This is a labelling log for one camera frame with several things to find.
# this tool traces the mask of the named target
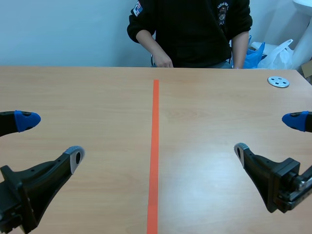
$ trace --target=white plastic bag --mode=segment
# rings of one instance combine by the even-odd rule
[[[288,46],[293,42],[292,39],[276,47],[258,65],[258,68],[282,70],[291,69],[293,64],[293,50]]]

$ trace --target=blue plastic bag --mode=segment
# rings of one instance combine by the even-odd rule
[[[251,49],[247,50],[247,55],[246,55],[245,63],[244,63],[244,69],[254,69],[258,67],[258,64],[262,60],[264,47],[265,47],[265,42],[262,43],[262,45],[260,46],[258,50],[251,50]]]

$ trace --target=orange tape line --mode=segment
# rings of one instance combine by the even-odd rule
[[[158,233],[159,80],[154,80],[147,234]]]

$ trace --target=jeans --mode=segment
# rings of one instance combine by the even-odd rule
[[[224,62],[221,62],[219,64],[209,66],[209,67],[205,67],[205,68],[232,69],[232,66],[227,61],[224,61]]]

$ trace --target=metal disc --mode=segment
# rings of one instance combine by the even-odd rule
[[[278,88],[287,88],[289,86],[289,81],[282,77],[269,77],[268,82]]]

